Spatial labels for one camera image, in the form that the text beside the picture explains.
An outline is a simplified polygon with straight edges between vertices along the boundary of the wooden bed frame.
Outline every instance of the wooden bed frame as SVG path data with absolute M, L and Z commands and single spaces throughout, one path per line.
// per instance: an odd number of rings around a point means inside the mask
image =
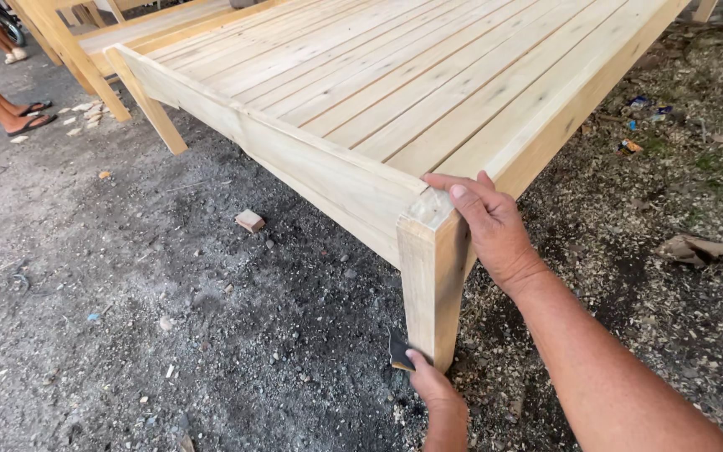
M 186 144 L 159 101 L 399 268 L 409 341 L 444 371 L 476 256 L 419 176 L 485 169 L 517 198 L 687 3 L 292 0 L 105 54 L 173 153 Z

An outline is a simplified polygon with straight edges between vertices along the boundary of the small wood block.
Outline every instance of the small wood block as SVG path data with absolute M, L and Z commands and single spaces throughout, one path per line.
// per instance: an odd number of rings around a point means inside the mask
M 264 219 L 250 209 L 236 215 L 236 223 L 254 234 L 265 225 Z

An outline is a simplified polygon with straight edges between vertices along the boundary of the flip-flop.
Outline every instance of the flip-flop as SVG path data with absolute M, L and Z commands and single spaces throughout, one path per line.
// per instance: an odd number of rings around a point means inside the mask
M 32 125 L 33 122 L 37 121 L 38 119 L 43 118 L 44 116 L 46 116 L 46 115 L 36 116 L 35 118 L 30 119 L 29 121 L 26 122 L 24 127 L 20 128 L 19 130 L 16 130 L 15 132 L 8 132 L 7 136 L 15 137 L 16 135 L 24 134 L 25 132 L 29 132 L 30 130 L 35 130 L 36 128 L 44 127 L 46 124 L 49 124 L 50 122 L 52 122 L 58 118 L 58 115 L 53 114 L 52 116 L 49 117 L 49 119 L 45 120 L 44 122 L 37 124 L 35 126 Z
M 29 107 L 26 108 L 26 110 L 22 111 L 22 112 L 18 115 L 18 117 L 19 117 L 19 118 L 24 118 L 26 115 L 28 115 L 28 114 L 30 114 L 30 113 L 43 112 L 45 109 L 47 109 L 47 108 L 49 108 L 49 107 L 52 107 L 52 101 L 51 101 L 51 100 L 46 100 L 45 102 L 33 102 L 33 103 L 30 104 Z

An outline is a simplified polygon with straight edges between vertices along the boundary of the gravel ground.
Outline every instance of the gravel ground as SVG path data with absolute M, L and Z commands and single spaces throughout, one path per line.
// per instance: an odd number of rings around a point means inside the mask
M 0 90 L 92 99 L 43 55 L 0 55 Z M 637 96 L 674 110 L 653 122 Z M 198 451 L 417 450 L 424 406 L 387 364 L 397 271 L 182 111 L 173 157 L 125 97 L 125 123 L 0 131 L 0 451 L 167 451 L 184 433 Z M 645 151 L 617 154 L 622 139 Z M 519 204 L 595 317 L 723 428 L 723 260 L 654 252 L 680 233 L 723 243 L 723 26 L 672 25 Z M 246 208 L 257 235 L 233 222 Z M 579 450 L 478 265 L 457 356 L 470 449 Z

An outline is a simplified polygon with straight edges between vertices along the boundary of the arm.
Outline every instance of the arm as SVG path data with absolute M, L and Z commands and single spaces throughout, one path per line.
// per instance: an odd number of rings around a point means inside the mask
M 477 179 L 424 176 L 450 192 L 479 259 L 523 314 L 582 448 L 723 450 L 718 427 L 610 335 L 546 267 L 515 201 L 496 192 L 484 171 Z

